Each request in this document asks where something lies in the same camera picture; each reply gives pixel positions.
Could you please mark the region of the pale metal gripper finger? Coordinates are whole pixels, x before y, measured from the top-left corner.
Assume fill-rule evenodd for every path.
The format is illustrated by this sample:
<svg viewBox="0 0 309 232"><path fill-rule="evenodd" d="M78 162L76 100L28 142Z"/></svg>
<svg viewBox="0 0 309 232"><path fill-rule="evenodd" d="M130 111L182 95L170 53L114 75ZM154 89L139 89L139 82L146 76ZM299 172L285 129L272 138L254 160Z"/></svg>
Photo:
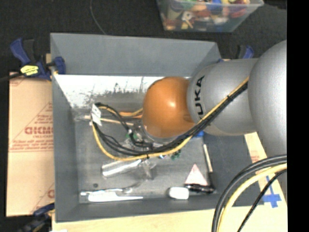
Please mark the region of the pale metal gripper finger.
<svg viewBox="0 0 309 232"><path fill-rule="evenodd" d="M154 169L156 164L146 159L142 162L141 166L143 179L154 179Z"/></svg>

